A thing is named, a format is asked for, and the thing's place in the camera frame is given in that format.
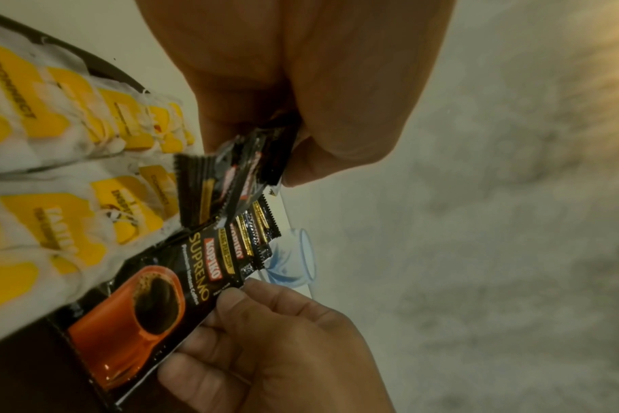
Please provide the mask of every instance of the fingernail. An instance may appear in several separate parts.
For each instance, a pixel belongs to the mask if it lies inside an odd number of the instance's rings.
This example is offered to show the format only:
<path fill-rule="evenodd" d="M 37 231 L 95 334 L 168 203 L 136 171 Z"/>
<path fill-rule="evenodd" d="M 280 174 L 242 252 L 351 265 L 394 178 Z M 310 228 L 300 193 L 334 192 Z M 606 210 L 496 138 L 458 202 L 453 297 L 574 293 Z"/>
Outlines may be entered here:
<path fill-rule="evenodd" d="M 216 305 L 222 311 L 229 311 L 232 307 L 237 305 L 241 300 L 246 298 L 246 294 L 242 290 L 237 288 L 228 288 L 226 291 L 219 295 L 219 300 Z"/>

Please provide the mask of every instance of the orange coffee cup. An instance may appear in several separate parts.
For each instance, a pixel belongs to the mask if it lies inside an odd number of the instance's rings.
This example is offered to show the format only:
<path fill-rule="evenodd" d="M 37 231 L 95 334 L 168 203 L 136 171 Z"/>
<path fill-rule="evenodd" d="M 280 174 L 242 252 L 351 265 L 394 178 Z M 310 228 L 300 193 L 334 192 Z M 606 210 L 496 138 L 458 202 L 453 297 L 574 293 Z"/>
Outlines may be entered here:
<path fill-rule="evenodd" d="M 110 390 L 135 377 L 184 312 L 185 297 L 178 277 L 168 268 L 150 265 L 68 332 L 94 379 Z"/>

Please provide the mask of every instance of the hand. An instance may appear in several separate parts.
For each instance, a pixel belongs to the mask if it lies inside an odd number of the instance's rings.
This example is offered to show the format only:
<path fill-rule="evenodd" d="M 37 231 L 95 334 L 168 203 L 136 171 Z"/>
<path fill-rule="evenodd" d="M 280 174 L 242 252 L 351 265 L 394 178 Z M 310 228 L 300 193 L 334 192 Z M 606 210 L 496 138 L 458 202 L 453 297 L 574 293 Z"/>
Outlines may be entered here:
<path fill-rule="evenodd" d="M 206 152 L 296 107 L 283 182 L 379 161 L 429 77 L 454 0 L 137 0 L 194 91 Z"/>
<path fill-rule="evenodd" d="M 158 377 L 201 413 L 387 413 L 393 406 L 366 342 L 342 314 L 249 280 L 219 296 Z"/>

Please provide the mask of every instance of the gray floor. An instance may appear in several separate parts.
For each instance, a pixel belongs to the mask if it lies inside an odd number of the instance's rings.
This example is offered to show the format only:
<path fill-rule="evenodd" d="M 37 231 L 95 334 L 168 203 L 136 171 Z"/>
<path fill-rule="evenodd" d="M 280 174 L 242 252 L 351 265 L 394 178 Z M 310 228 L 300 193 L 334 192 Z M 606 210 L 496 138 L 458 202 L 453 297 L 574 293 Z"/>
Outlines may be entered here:
<path fill-rule="evenodd" d="M 619 412 L 619 0 L 460 0 L 392 156 L 284 197 L 399 412 Z"/>

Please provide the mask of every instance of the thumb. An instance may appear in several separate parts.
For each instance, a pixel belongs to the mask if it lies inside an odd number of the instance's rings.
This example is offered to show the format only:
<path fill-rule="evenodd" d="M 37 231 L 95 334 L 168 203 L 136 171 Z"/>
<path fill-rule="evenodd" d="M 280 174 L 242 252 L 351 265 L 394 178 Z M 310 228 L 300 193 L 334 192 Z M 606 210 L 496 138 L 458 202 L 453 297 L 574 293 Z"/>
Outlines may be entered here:
<path fill-rule="evenodd" d="M 242 348 L 255 351 L 268 347 L 283 319 L 236 288 L 219 295 L 216 311 L 226 333 Z"/>
<path fill-rule="evenodd" d="M 309 137 L 291 152 L 282 183 L 287 187 L 302 185 L 361 164 L 337 158 L 321 148 L 314 138 Z"/>

